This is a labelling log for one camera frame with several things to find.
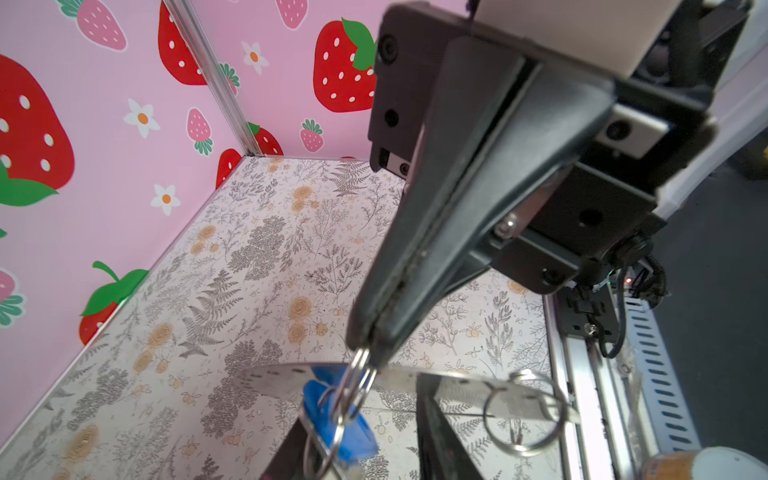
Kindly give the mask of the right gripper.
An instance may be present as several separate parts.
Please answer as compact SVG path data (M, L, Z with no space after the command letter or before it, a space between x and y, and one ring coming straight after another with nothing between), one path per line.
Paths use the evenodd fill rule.
M699 2L679 1L627 77L475 21L480 2L382 19L371 165L406 185L347 325L371 360L487 270L540 294L597 282L715 133Z

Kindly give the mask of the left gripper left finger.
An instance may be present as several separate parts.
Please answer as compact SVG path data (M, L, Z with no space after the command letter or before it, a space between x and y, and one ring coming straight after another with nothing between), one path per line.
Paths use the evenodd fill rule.
M260 476L261 480L315 479L318 454L313 428L300 415Z

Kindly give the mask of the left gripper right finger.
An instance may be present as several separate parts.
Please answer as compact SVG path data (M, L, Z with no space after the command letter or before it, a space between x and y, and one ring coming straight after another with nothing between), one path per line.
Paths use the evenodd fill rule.
M421 479L481 480L437 402L441 380L431 374L416 381L416 423Z

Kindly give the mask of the perforated metal ring disc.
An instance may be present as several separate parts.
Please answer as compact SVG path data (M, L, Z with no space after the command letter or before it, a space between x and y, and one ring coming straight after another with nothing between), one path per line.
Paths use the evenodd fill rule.
M303 384L309 380L312 364L345 365L333 362L249 367L234 374L235 385L248 393L288 399L300 392ZM562 403L554 395L525 383L504 382L480 375L391 366L379 372L373 390L380 395L391 392L414 394L418 377L427 374L441 380L437 391L439 399L478 408L488 405L491 415L509 419L555 422L560 417Z

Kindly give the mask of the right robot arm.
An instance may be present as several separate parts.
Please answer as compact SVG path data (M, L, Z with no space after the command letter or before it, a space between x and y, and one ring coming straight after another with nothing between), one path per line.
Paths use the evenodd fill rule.
M492 269L540 295L576 289L575 311L621 345L590 288L647 255L660 190L713 141L710 107L751 3L675 2L626 70L607 54L627 14L557 46L538 12L524 34L510 5L467 8L396 3L380 25L370 162L405 186L347 323L370 367Z

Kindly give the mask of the aluminium front rail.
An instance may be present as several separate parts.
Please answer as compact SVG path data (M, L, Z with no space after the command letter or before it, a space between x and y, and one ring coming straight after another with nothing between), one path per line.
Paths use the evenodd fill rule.
M544 299L552 377L581 415L560 438L566 479L639 479L652 457L701 447L651 307L628 298L624 310L623 348L606 359L585 317Z

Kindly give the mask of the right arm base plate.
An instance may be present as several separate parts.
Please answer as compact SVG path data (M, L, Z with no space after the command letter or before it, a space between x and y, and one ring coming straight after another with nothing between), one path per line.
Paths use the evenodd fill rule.
M619 339L618 312L608 286L596 292L584 286L564 287L554 295L554 311L563 335L597 339L601 327L607 343L613 344Z

